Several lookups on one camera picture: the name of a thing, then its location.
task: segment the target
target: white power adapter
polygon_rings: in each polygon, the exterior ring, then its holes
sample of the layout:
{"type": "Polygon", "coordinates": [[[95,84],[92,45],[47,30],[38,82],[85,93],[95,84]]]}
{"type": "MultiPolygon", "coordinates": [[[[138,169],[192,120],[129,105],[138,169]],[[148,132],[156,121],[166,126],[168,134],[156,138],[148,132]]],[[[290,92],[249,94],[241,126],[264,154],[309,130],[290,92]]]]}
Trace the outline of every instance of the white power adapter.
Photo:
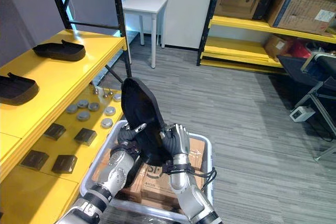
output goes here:
{"type": "Polygon", "coordinates": [[[290,113],[290,118],[294,122],[304,122],[306,121],[309,117],[314,115],[316,112],[313,110],[311,107],[308,106],[300,106],[297,107],[295,110],[293,110],[292,113],[290,113]]]}

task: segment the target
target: screw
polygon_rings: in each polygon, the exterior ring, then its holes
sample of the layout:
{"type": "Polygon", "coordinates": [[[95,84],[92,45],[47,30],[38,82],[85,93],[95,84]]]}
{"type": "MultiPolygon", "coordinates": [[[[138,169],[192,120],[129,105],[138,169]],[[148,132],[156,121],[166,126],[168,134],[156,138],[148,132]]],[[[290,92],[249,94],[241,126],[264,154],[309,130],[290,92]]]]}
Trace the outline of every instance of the screw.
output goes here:
{"type": "Polygon", "coordinates": [[[103,88],[103,92],[104,92],[103,97],[104,97],[104,98],[107,98],[108,95],[105,93],[105,89],[104,89],[104,88],[103,88]]]}

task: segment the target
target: printed label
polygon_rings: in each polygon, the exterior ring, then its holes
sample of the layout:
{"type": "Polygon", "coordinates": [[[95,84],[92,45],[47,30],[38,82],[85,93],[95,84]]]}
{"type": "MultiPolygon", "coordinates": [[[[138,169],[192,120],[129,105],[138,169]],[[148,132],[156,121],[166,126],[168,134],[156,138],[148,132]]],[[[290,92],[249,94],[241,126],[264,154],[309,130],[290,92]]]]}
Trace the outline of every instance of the printed label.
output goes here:
{"type": "Polygon", "coordinates": [[[334,15],[335,15],[334,12],[321,9],[319,13],[317,13],[315,19],[318,21],[330,22],[330,20],[334,17],[334,15]]]}
{"type": "Polygon", "coordinates": [[[279,41],[275,47],[278,48],[279,50],[281,50],[284,45],[285,45],[285,43],[283,43],[282,41],[279,41]]]}

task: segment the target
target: baseboard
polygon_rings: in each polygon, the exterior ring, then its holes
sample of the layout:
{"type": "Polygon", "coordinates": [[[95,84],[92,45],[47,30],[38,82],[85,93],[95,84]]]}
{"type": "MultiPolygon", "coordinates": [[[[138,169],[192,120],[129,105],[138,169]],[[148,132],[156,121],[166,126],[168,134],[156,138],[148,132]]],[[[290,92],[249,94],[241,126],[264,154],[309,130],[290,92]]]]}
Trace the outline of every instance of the baseboard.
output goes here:
{"type": "Polygon", "coordinates": [[[196,51],[198,52],[198,48],[193,48],[193,47],[180,47],[180,46],[173,46],[173,45],[165,45],[165,47],[169,48],[176,48],[176,49],[184,49],[184,50],[189,50],[189,51],[196,51]]]}
{"type": "MultiPolygon", "coordinates": [[[[152,36],[151,34],[143,34],[143,36],[152,36]]],[[[180,47],[180,46],[173,46],[173,45],[165,45],[166,47],[169,47],[169,48],[176,48],[176,49],[184,49],[184,50],[189,50],[189,51],[198,51],[198,48],[193,48],[193,47],[180,47]]]]}

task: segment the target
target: gray carpet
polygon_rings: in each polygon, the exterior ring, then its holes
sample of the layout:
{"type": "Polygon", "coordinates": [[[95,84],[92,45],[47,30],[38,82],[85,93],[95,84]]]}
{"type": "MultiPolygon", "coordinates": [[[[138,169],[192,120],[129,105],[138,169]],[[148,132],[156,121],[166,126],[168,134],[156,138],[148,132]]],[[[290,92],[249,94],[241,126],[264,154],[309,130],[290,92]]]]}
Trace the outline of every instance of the gray carpet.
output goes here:
{"type": "MultiPolygon", "coordinates": [[[[289,77],[197,67],[197,52],[161,47],[151,69],[145,42],[131,44],[133,76],[155,94],[166,122],[212,142],[214,207],[224,223],[336,223],[336,155],[313,160],[331,144],[289,118],[301,96],[289,77]]],[[[114,70],[125,77],[122,61],[114,70]]],[[[120,88],[110,74],[101,85],[120,88]]],[[[109,208],[102,223],[126,223],[121,216],[109,208]]]]}

